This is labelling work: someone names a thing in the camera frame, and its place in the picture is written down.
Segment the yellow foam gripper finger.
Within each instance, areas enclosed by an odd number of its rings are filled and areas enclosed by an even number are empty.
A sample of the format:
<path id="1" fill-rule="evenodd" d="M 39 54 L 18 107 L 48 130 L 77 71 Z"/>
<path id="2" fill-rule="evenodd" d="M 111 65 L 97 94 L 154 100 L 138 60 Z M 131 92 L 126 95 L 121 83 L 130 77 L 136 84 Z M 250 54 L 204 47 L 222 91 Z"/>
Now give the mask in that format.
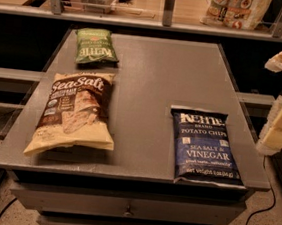
<path id="1" fill-rule="evenodd" d="M 267 115 L 267 122 L 259 133 L 256 143 L 258 153 L 274 155 L 282 149 L 282 96 L 279 95 Z"/>

